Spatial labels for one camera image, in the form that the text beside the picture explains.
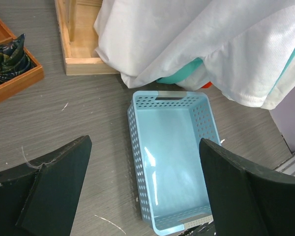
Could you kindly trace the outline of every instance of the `wooden floor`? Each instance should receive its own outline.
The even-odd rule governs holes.
[[[0,0],[0,18],[41,62],[46,77],[0,104],[0,171],[53,151],[81,135],[93,146],[72,236],[153,236],[141,220],[126,110],[135,89],[117,75],[64,73],[54,0]],[[151,84],[141,89],[177,90]],[[243,107],[215,88],[210,98],[223,146],[266,167],[291,157],[266,110]]]

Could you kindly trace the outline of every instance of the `blue plastic basket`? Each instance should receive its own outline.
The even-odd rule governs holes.
[[[160,236],[212,221],[199,157],[201,138],[220,144],[208,97],[138,91],[128,120],[143,220]]]

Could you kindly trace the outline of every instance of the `basket bottom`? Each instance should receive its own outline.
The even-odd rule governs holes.
[[[194,209],[209,201],[190,111],[149,109],[137,115],[154,217],[201,213]]]

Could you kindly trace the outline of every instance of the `white towel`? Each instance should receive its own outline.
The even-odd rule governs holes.
[[[295,49],[295,0],[104,0],[94,27],[97,53],[129,88],[196,58],[204,64],[180,86],[211,81],[245,106],[273,109],[295,86],[295,58],[281,76]]]

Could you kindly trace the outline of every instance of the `wooden box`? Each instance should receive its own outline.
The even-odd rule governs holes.
[[[118,73],[101,58],[92,57],[98,46],[93,25],[102,0],[55,0],[67,75]]]
[[[0,19],[0,44],[8,43],[16,39],[12,31]],[[26,54],[36,65],[33,69],[13,78],[12,80],[0,85],[0,102],[6,100],[12,95],[26,89],[44,78],[43,67],[33,57],[33,55],[25,48]]]

